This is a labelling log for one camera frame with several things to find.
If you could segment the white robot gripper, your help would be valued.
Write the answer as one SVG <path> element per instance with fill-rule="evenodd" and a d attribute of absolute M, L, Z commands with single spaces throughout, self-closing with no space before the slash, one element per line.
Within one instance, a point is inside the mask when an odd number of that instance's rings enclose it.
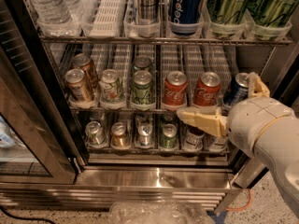
<path fill-rule="evenodd" d="M 253 157 L 253 147 L 262 131 L 280 118 L 293 117 L 294 111 L 281 102 L 269 98 L 270 90 L 258 74 L 249 74 L 249 99 L 232 107 L 227 118 L 221 114 L 204 114 L 199 108 L 177 110 L 178 118 L 187 125 L 216 137 L 228 138 L 247 156 Z"/>

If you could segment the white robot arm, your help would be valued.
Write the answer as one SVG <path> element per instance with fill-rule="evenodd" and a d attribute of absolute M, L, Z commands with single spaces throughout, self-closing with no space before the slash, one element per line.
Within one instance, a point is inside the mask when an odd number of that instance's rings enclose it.
<path fill-rule="evenodd" d="M 299 217 L 299 118 L 293 109 L 270 97 L 259 75 L 249 74 L 248 98 L 226 116 L 199 107 L 177 110 L 178 118 L 216 137 L 226 137 L 270 171 L 284 202 Z"/>

